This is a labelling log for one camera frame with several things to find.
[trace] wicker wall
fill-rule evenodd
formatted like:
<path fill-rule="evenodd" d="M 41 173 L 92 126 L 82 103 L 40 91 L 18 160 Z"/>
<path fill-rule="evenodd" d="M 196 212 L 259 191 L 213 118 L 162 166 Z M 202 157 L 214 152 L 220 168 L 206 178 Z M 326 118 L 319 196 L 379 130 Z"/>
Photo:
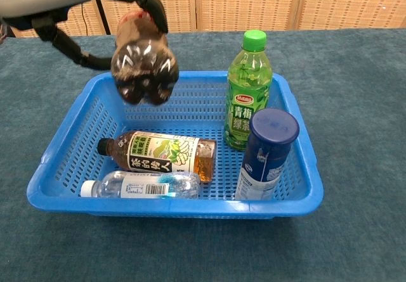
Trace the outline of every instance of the wicker wall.
<path fill-rule="evenodd" d="M 102 0 L 112 34 L 121 17 L 134 4 Z M 406 27 L 406 0 L 162 0 L 170 32 L 247 30 L 308 30 L 360 27 Z M 84 4 L 88 35 L 105 34 L 95 0 Z M 68 35 L 86 35 L 81 6 L 73 7 L 69 20 L 59 26 Z M 32 37 L 35 32 L 19 32 Z"/>

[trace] teal tablecloth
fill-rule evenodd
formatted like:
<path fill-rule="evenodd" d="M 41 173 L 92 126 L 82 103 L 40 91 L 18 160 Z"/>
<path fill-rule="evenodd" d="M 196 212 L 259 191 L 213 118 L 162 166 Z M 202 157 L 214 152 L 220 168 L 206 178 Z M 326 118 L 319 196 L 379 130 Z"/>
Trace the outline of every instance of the teal tablecloth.
<path fill-rule="evenodd" d="M 114 37 L 83 37 L 112 54 Z M 241 33 L 172 34 L 182 70 L 224 70 Z M 49 214 L 25 197 L 40 157 L 97 72 L 37 39 L 0 46 L 1 281 L 406 281 L 406 30 L 269 32 L 325 188 L 272 221 Z"/>

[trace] white bottle cap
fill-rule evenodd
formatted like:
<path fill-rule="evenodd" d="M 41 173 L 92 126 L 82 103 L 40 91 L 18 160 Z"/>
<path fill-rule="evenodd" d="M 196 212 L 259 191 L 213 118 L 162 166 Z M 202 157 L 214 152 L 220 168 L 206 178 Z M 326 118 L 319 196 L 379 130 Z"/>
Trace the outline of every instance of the white bottle cap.
<path fill-rule="evenodd" d="M 96 181 L 85 181 L 81 188 L 81 197 L 91 198 L 91 190 L 95 185 Z"/>

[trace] green bottle cap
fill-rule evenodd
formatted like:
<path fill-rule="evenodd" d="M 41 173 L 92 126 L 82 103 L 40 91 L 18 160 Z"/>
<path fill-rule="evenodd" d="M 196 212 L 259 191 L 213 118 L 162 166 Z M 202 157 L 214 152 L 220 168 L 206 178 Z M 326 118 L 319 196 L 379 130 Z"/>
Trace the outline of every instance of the green bottle cap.
<path fill-rule="evenodd" d="M 242 48 L 248 52 L 261 52 L 266 46 L 266 34 L 262 30 L 248 30 L 244 33 Z"/>

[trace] robotic arm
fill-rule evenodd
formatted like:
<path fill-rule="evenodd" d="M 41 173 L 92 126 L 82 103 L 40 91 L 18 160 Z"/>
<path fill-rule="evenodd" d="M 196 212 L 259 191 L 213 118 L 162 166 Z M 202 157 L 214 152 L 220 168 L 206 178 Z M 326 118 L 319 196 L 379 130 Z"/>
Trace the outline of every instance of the robotic arm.
<path fill-rule="evenodd" d="M 110 70 L 111 58 L 98 58 L 82 51 L 56 24 L 66 21 L 69 8 L 89 0 L 0 0 L 0 21 L 19 30 L 34 29 L 43 41 L 68 56 L 76 64 L 95 70 Z M 147 11 L 157 28 L 167 33 L 165 9 L 160 0 L 118 0 L 136 2 Z"/>

